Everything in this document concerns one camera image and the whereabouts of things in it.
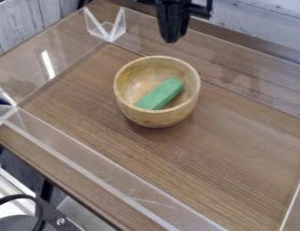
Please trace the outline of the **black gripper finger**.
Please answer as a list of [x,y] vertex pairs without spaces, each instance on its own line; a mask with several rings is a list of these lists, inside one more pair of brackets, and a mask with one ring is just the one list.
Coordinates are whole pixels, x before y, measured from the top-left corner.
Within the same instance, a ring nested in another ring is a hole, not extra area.
[[157,21],[163,39],[167,43],[173,42],[173,32],[169,28],[171,26],[171,3],[169,0],[156,0],[156,8],[157,8]]
[[179,0],[175,6],[175,14],[176,14],[175,41],[176,42],[187,34],[188,31],[188,26],[191,21],[191,3],[192,0]]

